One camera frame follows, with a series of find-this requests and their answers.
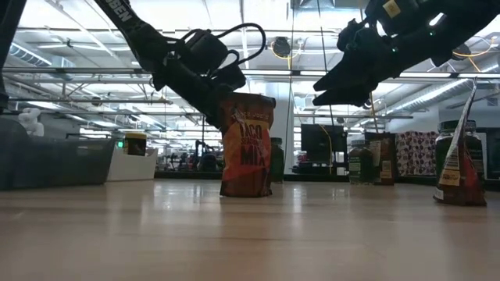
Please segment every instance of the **ceiling light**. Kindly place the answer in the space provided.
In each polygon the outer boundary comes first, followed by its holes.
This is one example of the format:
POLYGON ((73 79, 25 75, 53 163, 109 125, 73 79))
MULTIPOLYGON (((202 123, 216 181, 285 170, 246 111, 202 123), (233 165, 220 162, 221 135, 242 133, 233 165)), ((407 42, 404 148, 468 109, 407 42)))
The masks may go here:
POLYGON ((439 21, 439 20, 441 19, 441 17, 443 17, 444 15, 445 15, 444 13, 440 12, 440 13, 439 13, 439 15, 437 15, 435 18, 433 18, 433 19, 431 20, 431 22, 429 23, 429 25, 430 25, 430 26, 432 26, 432 27, 433 27, 433 26, 435 26, 435 25, 436 25, 436 23, 438 23, 438 21, 439 21))
POLYGON ((326 71, 301 71, 301 76, 325 76, 327 75, 326 71))
POLYGON ((244 75, 290 75, 289 70, 253 70, 253 69, 242 69, 244 75))
POLYGON ((155 124, 160 124, 161 123, 149 116, 146 116, 146 115, 139 115, 139 116, 134 116, 134 117, 138 117, 139 120, 141 120, 142 122, 146 123, 146 124, 149 124, 149 125, 155 125, 155 124))
POLYGON ((404 78, 449 78, 450 73, 411 73, 404 72, 399 75, 404 78))
POLYGON ((107 127, 115 127, 118 126, 115 123, 107 122, 107 121, 92 121, 95 125, 99 126, 107 126, 107 127))
POLYGON ((61 109, 60 106, 53 104, 51 102, 46 102, 46 101, 29 101, 28 103, 30 105, 35 105, 35 106, 46 108, 46 109, 61 109))
POLYGON ((74 115, 71 115, 71 114, 68 114, 67 116, 70 117, 70 118, 73 118, 75 120, 81 121, 81 122, 88 122, 86 119, 83 119, 83 118, 81 118, 79 116, 74 116, 74 115))
POLYGON ((486 78, 486 79, 498 79, 500 78, 500 73, 462 73, 459 74, 459 78, 486 78))
POLYGON ((120 132, 145 132, 144 129, 118 129, 120 132))

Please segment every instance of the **bag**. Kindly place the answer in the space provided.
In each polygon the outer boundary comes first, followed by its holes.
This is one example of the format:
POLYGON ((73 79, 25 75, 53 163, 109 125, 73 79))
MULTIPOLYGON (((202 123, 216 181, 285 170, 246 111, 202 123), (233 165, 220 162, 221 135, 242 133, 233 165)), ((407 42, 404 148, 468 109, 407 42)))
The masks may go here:
POLYGON ((455 136, 446 155, 445 165, 439 177, 439 183, 434 194, 434 200, 452 205, 485 206, 484 190, 473 165, 466 146, 466 122, 469 117, 472 101, 476 95, 477 83, 467 103, 462 117, 455 129, 455 136))
POLYGON ((271 139, 276 100, 233 93, 221 103, 224 161, 220 195, 264 197, 271 191, 271 139))
POLYGON ((395 182, 395 135, 392 133, 365 133, 370 142, 375 168, 375 184, 392 186, 395 182))

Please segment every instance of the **robotic arm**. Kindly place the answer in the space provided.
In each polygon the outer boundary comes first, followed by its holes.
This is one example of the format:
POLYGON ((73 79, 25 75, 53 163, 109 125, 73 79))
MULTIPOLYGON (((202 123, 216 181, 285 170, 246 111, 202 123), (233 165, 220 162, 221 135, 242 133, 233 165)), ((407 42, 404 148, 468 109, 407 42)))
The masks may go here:
POLYGON ((246 83, 240 64, 255 58, 265 48, 266 35, 261 26, 243 23, 215 36, 210 30, 192 30, 181 39, 164 37, 141 20, 129 0, 95 0, 125 37, 141 67, 152 73, 157 91, 165 86, 206 115, 207 123, 219 127, 219 101, 246 83), (255 27, 262 34, 262 46, 246 59, 235 50, 227 50, 219 38, 242 27, 255 27), (220 68, 229 54, 235 60, 220 68))
POLYGON ((342 60, 314 90, 314 105, 362 106, 388 78, 426 59, 440 66, 500 13, 498 0, 370 0, 366 18, 339 34, 342 60), (433 25, 432 19, 443 16, 433 25), (377 32, 377 22, 387 36, 377 32))

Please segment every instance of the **taco seasoning mix bag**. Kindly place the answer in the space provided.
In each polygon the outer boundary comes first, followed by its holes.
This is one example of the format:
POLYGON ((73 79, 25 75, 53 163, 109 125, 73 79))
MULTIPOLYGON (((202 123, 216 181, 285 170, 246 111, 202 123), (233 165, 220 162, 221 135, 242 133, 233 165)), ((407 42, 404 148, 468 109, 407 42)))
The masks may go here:
POLYGON ((276 100, 233 93, 221 102, 224 161, 220 195, 264 197, 271 191, 271 138, 276 100))
POLYGON ((445 165, 439 176, 434 200, 452 205, 485 206, 484 190, 466 146, 466 122, 476 94, 477 85, 470 95, 455 129, 448 149, 445 165))

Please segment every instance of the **wooden floor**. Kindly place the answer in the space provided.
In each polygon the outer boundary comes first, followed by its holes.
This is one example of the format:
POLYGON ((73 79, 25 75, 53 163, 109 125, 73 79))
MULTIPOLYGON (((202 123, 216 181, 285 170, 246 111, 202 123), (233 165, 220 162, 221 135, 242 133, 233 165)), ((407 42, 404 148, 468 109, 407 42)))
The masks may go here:
POLYGON ((500 194, 286 183, 219 197, 166 180, 0 193, 0 280, 500 279, 500 194))

